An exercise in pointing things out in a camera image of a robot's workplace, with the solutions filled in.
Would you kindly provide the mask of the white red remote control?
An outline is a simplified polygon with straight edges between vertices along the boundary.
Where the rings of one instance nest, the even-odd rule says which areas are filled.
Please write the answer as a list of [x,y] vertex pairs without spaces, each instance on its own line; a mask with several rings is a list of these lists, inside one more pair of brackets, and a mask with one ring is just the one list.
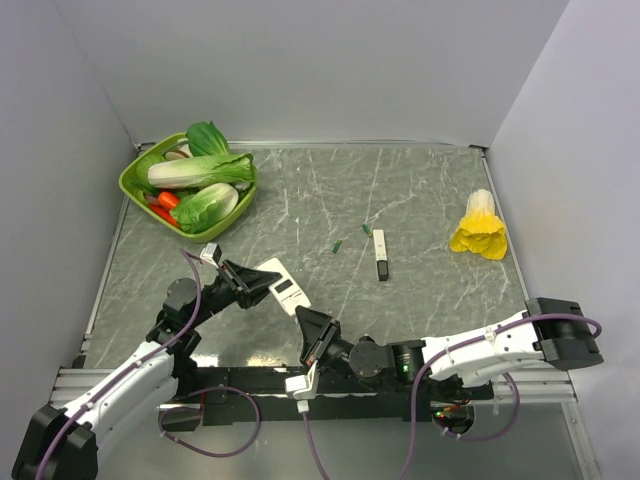
[[278,258],[272,258],[259,264],[257,269],[281,275],[279,280],[269,286],[269,291],[289,317],[296,316],[296,308],[299,306],[311,307],[311,302],[305,292]]

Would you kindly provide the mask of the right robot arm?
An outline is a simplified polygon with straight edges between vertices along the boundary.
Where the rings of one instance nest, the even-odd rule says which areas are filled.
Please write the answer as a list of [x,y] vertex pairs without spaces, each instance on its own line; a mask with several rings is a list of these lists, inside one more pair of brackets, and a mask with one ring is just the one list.
[[314,397],[322,371],[333,370],[363,383],[402,387],[436,384],[448,398],[538,362],[560,371],[599,365],[601,326],[575,302],[536,298],[506,320],[460,334],[377,344],[368,336],[350,343],[331,316],[299,306],[303,339],[300,362],[306,373],[285,382],[295,399]]

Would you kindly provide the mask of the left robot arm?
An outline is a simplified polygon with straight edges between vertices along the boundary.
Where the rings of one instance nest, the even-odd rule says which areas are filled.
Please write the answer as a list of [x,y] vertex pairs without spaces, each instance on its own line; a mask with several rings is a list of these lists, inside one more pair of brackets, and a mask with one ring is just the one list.
[[45,405],[33,415],[12,478],[96,478],[101,461],[140,418],[170,399],[195,395],[197,326],[232,304],[257,305],[281,278],[225,260],[210,285],[198,275],[174,281],[154,327],[122,365],[65,406]]

